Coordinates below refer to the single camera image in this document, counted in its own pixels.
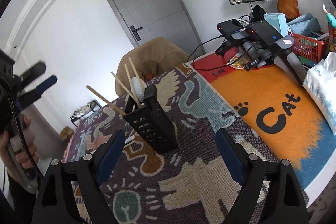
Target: cat paw print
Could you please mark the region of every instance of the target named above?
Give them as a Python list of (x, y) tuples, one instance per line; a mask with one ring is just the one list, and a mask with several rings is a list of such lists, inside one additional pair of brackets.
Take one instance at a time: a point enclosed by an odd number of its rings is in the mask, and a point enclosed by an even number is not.
[(234, 106), (233, 108), (237, 110), (238, 114), (241, 117), (243, 117), (249, 112), (249, 109), (246, 106), (243, 106), (243, 104), (239, 103), (237, 106)]

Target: orange plush toy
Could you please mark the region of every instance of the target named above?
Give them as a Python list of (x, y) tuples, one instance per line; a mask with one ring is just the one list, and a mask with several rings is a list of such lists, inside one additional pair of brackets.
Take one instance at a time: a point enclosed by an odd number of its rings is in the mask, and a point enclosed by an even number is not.
[(278, 11), (285, 14), (287, 20), (293, 20), (300, 16), (298, 9), (299, 2), (297, 0), (279, 0)]

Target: cable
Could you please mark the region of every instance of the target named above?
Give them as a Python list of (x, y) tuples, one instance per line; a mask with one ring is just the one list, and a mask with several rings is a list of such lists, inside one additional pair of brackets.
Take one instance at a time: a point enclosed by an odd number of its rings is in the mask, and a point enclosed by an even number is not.
[(248, 23), (247, 21), (245, 21), (245, 20), (242, 20), (241, 18), (238, 18), (237, 20), (239, 20), (239, 21), (242, 21), (242, 22), (245, 22), (247, 25), (249, 25), (250, 23)]
[(6, 166), (3, 166), (3, 183), (2, 183), (2, 193), (5, 190), (5, 181), (6, 181)]
[(248, 17), (250, 20), (252, 19), (249, 15), (243, 15), (243, 16), (239, 17), (239, 19), (243, 19), (244, 17)]
[(215, 39), (217, 39), (217, 38), (221, 38), (221, 37), (224, 37), (224, 34), (220, 35), (219, 37), (212, 38), (212, 39), (210, 39), (210, 40), (208, 40), (208, 41), (205, 41), (204, 43), (198, 45), (198, 46), (196, 47), (196, 49), (192, 52), (192, 54), (189, 55), (189, 57), (188, 57), (188, 59), (187, 59), (187, 62), (189, 61), (189, 58), (191, 58), (191, 56), (194, 54), (194, 52), (195, 52), (200, 46), (202, 46), (202, 45), (204, 45), (204, 44), (206, 44), (206, 43), (208, 43), (208, 42), (210, 42), (210, 41), (212, 41), (212, 40), (215, 40)]
[(14, 124), (15, 124), (14, 130), (16, 130), (16, 133), (19, 135), (22, 147), (23, 147), (24, 151), (26, 152), (26, 154), (28, 156), (28, 159), (31, 162), (31, 165), (35, 169), (36, 174), (41, 179), (43, 179), (43, 174), (41, 173), (40, 169), (37, 167), (37, 165), (36, 165), (36, 163), (35, 163), (32, 155), (31, 155), (31, 153), (30, 153), (30, 151), (28, 149), (25, 137), (23, 135), (23, 132), (22, 132), (22, 129), (21, 129), (21, 126), (20, 126), (20, 120), (19, 120), (19, 117), (17, 115), (17, 110), (16, 110), (16, 107), (15, 107), (15, 104), (14, 104), (13, 92), (11, 90), (10, 85), (7, 83), (7, 81), (5, 80), (5, 78), (3, 78), (2, 76), (0, 76), (0, 86), (4, 89), (4, 91), (5, 91), (6, 95), (7, 95), (8, 103), (9, 103), (9, 106), (10, 106), (10, 110), (12, 112), (12, 116), (13, 116), (13, 119), (14, 119)]
[(226, 68), (226, 67), (229, 67), (229, 66), (233, 65), (234, 63), (236, 63), (236, 62), (239, 61), (240, 59), (242, 59), (243, 56), (244, 56), (245, 54), (247, 54), (247, 52), (248, 52), (250, 49), (252, 49), (254, 46), (259, 45), (259, 44), (260, 44), (260, 42), (257, 42), (256, 44), (254, 44), (254, 45), (252, 45), (251, 47), (249, 47), (249, 48), (246, 50), (246, 52), (244, 52), (240, 57), (238, 57), (238, 58), (237, 58), (236, 60), (234, 60), (233, 62), (228, 63), (228, 64), (223, 65), (223, 66), (220, 66), (220, 67), (217, 67), (217, 68), (212, 68), (212, 69), (197, 69), (197, 68), (194, 67), (194, 60), (195, 60), (195, 59), (193, 60), (193, 64), (192, 64), (192, 66), (193, 66), (193, 68), (194, 68), (195, 70), (200, 70), (200, 71), (211, 71), (211, 70), (214, 70), (214, 69)]

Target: beige chair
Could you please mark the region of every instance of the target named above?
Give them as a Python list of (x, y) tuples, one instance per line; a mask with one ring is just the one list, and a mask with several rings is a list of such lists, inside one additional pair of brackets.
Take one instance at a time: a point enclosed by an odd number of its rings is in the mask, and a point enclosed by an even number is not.
[[(173, 70), (176, 66), (187, 62), (189, 55), (181, 48), (163, 37), (154, 38), (145, 44), (131, 50), (123, 56), (117, 70), (117, 77), (131, 90), (125, 71), (125, 64), (128, 66), (131, 78), (135, 77), (128, 58), (131, 58), (141, 79), (147, 73), (160, 75), (168, 70)], [(126, 94), (126, 91), (116, 81), (115, 92), (118, 96)]]

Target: chopstick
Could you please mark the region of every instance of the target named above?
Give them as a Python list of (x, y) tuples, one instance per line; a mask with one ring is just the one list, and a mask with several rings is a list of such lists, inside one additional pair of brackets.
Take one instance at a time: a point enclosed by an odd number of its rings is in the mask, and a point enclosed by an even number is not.
[(135, 143), (135, 141), (131, 141), (130, 143), (128, 143), (127, 145), (124, 146), (124, 149), (127, 148), (127, 147), (129, 147), (130, 145), (132, 145), (134, 143)]
[(134, 86), (133, 86), (133, 83), (132, 83), (132, 81), (131, 81), (131, 77), (130, 77), (130, 75), (129, 75), (129, 71), (128, 71), (127, 64), (125, 64), (125, 70), (126, 70), (126, 74), (127, 74), (127, 78), (128, 78), (129, 84), (130, 84), (130, 86), (131, 86), (131, 92), (132, 92), (132, 94), (133, 94), (133, 97), (135, 98), (135, 102), (136, 102), (136, 104), (138, 105), (138, 108), (141, 108), (139, 99), (138, 99), (138, 97), (137, 97), (137, 94), (135, 93)]
[(103, 100), (105, 103), (107, 103), (113, 110), (115, 110), (116, 112), (119, 112), (121, 115), (126, 115), (126, 113), (124, 111), (122, 111), (119, 107), (117, 107), (116, 105), (112, 104), (108, 99), (106, 99), (105, 97), (103, 97), (102, 95), (100, 95), (98, 92), (96, 92), (92, 87), (90, 87), (89, 85), (86, 86), (86, 88), (91, 91), (94, 95), (98, 96), (101, 100)]
[(118, 81), (118, 83), (119, 83), (119, 84), (124, 88), (124, 90), (128, 93), (128, 95), (129, 95), (130, 97), (132, 97), (132, 99), (136, 102), (136, 100), (135, 100), (133, 94), (128, 90), (128, 88), (125, 87), (125, 85), (120, 81), (120, 79), (114, 74), (113, 71), (112, 71), (111, 73), (112, 73), (112, 75), (114, 76), (114, 78)]
[(139, 77), (139, 74), (138, 74), (137, 70), (135, 69), (135, 66), (134, 66), (134, 64), (133, 64), (133, 62), (132, 62), (132, 59), (129, 57), (128, 60), (129, 60), (129, 62), (131, 63), (131, 67), (132, 67), (132, 69), (133, 69), (133, 71), (134, 71), (134, 73), (135, 73), (135, 76), (137, 77), (137, 79), (138, 79), (138, 81), (139, 81), (139, 85), (140, 85), (141, 88), (142, 88), (142, 92), (144, 93), (144, 92), (145, 92), (145, 88), (146, 88), (146, 86), (143, 86), (143, 82), (141, 81), (141, 79), (140, 79), (140, 77)]

